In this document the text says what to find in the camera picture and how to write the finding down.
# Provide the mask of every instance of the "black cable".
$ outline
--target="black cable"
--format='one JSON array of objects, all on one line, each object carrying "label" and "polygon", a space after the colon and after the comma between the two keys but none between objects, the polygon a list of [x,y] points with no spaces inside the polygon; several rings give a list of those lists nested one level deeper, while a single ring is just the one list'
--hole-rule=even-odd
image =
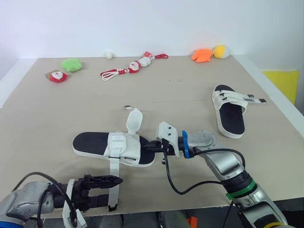
[{"label": "black cable", "polygon": [[189,213],[188,213],[187,210],[185,210],[185,213],[186,213],[186,215],[187,215],[187,218],[190,219],[190,215],[189,215]]},{"label": "black cable", "polygon": [[233,150],[233,149],[228,149],[228,148],[222,148],[222,149],[210,149],[210,150],[205,150],[205,151],[195,152],[195,153],[194,153],[194,156],[195,156],[195,155],[202,154],[202,153],[209,153],[209,152],[220,152],[220,151],[230,151],[230,152],[236,153],[238,156],[240,156],[240,157],[241,157],[241,159],[242,159],[242,164],[243,164],[243,166],[244,166],[244,168],[245,168],[246,163],[245,163],[245,158],[244,158],[244,156],[242,155],[242,153],[241,153],[241,152],[236,151],[236,150]]},{"label": "black cable", "polygon": [[43,228],[43,222],[41,220],[41,210],[42,210],[42,204],[44,202],[44,199],[47,195],[49,191],[46,189],[44,190],[42,196],[40,197],[40,200],[39,200],[39,205],[38,205],[38,209],[37,209],[37,227],[38,228]]},{"label": "black cable", "polygon": [[225,228],[225,226],[227,224],[228,215],[229,215],[229,212],[231,211],[232,206],[233,206],[233,202],[230,203],[230,206],[228,208],[228,211],[227,211],[227,214],[226,214],[226,217],[225,217],[225,221],[224,221],[224,224],[223,224],[223,228]]},{"label": "black cable", "polygon": [[169,164],[168,164],[168,157],[167,157],[167,152],[163,152],[163,155],[164,155],[164,158],[165,158],[165,162],[166,162],[166,170],[167,170],[167,177],[168,177],[168,180],[169,180],[169,183],[171,185],[171,187],[173,188],[173,190],[177,193],[177,194],[180,194],[180,195],[184,195],[186,193],[188,193],[189,191],[191,191],[192,189],[196,188],[197,186],[199,185],[202,185],[202,184],[221,184],[221,182],[219,181],[212,181],[212,180],[207,180],[207,181],[202,181],[202,182],[199,182],[193,186],[191,186],[190,188],[186,189],[185,191],[179,191],[173,184],[172,182],[172,179],[171,179],[171,175],[170,175],[170,170],[169,170]]},{"label": "black cable", "polygon": [[16,187],[14,187],[13,191],[17,190],[20,187],[20,185],[25,181],[26,178],[28,178],[29,176],[33,176],[33,175],[42,176],[42,177],[48,179],[50,182],[52,182],[57,187],[57,189],[59,190],[60,194],[65,199],[66,203],[68,204],[68,207],[71,210],[71,212],[70,212],[71,223],[72,223],[73,227],[77,227],[77,213],[76,213],[76,210],[75,210],[75,208],[73,206],[73,203],[72,203],[71,199],[63,191],[61,185],[54,178],[48,176],[47,174],[42,173],[42,172],[30,172],[24,178],[22,178],[21,181],[19,181],[19,183],[16,185]]}]

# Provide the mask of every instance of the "table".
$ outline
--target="table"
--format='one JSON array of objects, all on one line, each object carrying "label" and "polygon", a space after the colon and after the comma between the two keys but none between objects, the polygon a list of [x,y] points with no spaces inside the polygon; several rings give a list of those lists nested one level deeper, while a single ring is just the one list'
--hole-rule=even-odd
[{"label": "table", "polygon": [[[198,64],[190,57],[155,60],[136,74],[102,81],[100,72],[127,66],[136,57],[80,58],[83,69],[69,73],[61,84],[49,82],[45,73],[60,70],[62,58],[41,58],[26,73],[0,109],[0,200],[32,171],[44,172],[59,182],[71,178],[109,174],[109,161],[82,157],[72,150],[81,132],[127,131],[131,105],[143,113],[138,133],[155,139],[157,125],[166,121],[181,134],[207,130],[218,141],[245,156],[246,170],[273,200],[302,197],[304,142],[267,93],[234,57]],[[222,136],[211,100],[214,86],[229,85],[240,93],[265,98],[250,104],[244,115],[246,132],[240,139]],[[162,156],[147,168],[121,165],[120,201],[113,213],[193,209],[227,205],[222,186],[207,184],[186,195],[176,194],[167,180]],[[174,184],[184,190],[215,176],[201,157],[169,157]],[[39,177],[28,181],[43,180]],[[105,190],[96,190],[102,194]],[[91,209],[84,216],[109,214],[106,208]],[[49,214],[59,217],[60,210]]]}]

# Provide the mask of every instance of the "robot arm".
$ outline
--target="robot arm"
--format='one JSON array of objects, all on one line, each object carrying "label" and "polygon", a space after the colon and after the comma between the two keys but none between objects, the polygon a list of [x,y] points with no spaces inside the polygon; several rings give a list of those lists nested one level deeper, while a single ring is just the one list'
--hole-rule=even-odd
[{"label": "robot arm", "polygon": [[[111,175],[95,177],[85,175],[78,181],[71,179],[68,184],[60,184],[76,209],[76,227],[87,227],[80,211],[108,205],[108,194],[89,197],[91,189],[107,189],[122,182],[122,179]],[[31,217],[37,215],[41,200],[41,214],[51,213],[55,208],[63,208],[62,217],[65,226],[75,227],[71,222],[71,211],[58,188],[46,182],[30,182],[22,189],[14,190],[0,203],[0,228],[24,227]]]},{"label": "robot arm", "polygon": [[162,122],[157,132],[157,137],[169,144],[164,147],[168,155],[179,154],[185,158],[196,155],[203,157],[217,179],[223,184],[227,191],[227,198],[232,200],[240,209],[254,228],[287,226],[286,218],[274,202],[268,197],[262,187],[246,172],[245,167],[232,152],[225,149],[216,141],[214,134],[201,131],[197,134],[187,135],[183,131],[183,136],[178,137],[177,130],[169,124]]}]

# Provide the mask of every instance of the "white sandal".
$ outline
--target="white sandal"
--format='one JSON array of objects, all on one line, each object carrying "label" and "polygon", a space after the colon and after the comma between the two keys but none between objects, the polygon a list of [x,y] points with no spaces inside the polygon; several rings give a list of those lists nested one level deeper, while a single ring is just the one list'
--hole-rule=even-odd
[{"label": "white sandal", "polygon": [[245,132],[243,114],[250,103],[266,103],[265,99],[253,99],[253,95],[236,93],[227,85],[218,85],[212,92],[218,129],[226,137],[238,139]]}]

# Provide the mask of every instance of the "yellow plush toy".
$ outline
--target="yellow plush toy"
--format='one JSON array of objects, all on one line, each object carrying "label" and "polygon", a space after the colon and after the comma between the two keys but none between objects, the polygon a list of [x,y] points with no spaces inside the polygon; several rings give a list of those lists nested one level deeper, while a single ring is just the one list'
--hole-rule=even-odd
[{"label": "yellow plush toy", "polygon": [[213,56],[215,58],[227,58],[230,56],[230,50],[224,45],[218,45],[213,49]]}]

